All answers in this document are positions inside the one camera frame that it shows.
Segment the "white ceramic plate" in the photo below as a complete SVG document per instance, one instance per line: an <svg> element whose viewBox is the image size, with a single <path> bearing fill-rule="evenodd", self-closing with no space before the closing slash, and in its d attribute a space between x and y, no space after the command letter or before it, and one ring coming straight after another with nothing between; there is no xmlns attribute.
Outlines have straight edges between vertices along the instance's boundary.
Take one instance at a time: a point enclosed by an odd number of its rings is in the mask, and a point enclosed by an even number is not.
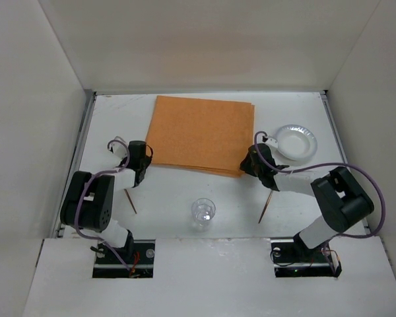
<svg viewBox="0 0 396 317"><path fill-rule="evenodd" d="M318 148L315 135L301 125L284 125L275 133L277 151L293 161L305 161L312 158Z"/></svg>

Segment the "orange cloth placemat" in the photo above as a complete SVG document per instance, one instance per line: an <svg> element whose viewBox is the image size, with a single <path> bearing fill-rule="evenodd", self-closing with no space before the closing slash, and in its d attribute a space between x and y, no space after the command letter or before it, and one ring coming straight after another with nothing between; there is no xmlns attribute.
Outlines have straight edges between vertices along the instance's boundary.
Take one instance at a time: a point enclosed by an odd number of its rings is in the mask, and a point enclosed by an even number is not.
<svg viewBox="0 0 396 317"><path fill-rule="evenodd" d="M254 117L249 102L158 95L146 138L152 162L238 178Z"/></svg>

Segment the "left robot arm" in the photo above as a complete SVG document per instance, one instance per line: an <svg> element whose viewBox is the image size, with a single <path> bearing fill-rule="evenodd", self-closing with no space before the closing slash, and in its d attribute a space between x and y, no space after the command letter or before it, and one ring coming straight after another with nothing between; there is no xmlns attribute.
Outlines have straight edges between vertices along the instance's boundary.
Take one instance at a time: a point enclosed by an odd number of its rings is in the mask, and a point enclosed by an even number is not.
<svg viewBox="0 0 396 317"><path fill-rule="evenodd" d="M109 170L96 173L76 171L63 200L60 221L83 238L100 241L118 255L131 257L133 234L113 217L114 194L136 188L145 179L152 155L145 141L125 142L115 137L107 144L109 152L120 163Z"/></svg>

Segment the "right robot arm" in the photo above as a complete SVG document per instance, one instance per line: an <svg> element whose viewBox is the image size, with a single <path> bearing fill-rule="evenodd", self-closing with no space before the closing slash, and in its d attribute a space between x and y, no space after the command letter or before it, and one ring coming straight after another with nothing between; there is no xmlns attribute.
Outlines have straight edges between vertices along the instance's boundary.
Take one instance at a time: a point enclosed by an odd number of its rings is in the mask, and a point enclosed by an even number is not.
<svg viewBox="0 0 396 317"><path fill-rule="evenodd" d="M374 203L345 166L324 175L314 170L286 171L277 165L268 145L258 143L247 150L240 170L256 177L276 192L294 192L313 197L321 215L293 236L297 256L308 256L326 241L342 234L374 211Z"/></svg>

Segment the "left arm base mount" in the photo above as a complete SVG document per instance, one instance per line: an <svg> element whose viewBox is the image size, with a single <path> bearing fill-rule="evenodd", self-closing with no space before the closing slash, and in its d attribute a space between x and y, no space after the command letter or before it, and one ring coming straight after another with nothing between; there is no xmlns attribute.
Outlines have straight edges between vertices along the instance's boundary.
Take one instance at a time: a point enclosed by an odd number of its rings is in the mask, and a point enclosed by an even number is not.
<svg viewBox="0 0 396 317"><path fill-rule="evenodd" d="M91 246L95 253L92 277L95 279L148 279L153 277L155 240L136 240L131 254L118 251L119 257L129 270L120 262L115 254L102 243Z"/></svg>

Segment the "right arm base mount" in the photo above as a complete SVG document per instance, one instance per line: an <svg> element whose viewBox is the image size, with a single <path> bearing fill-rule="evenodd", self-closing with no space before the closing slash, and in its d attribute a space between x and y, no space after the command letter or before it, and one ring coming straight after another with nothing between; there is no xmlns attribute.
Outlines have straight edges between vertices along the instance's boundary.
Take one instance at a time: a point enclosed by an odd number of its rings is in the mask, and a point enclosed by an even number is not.
<svg viewBox="0 0 396 317"><path fill-rule="evenodd" d="M277 278L338 278L343 271L338 253L328 242L305 254L295 249L291 238L272 239L269 255Z"/></svg>

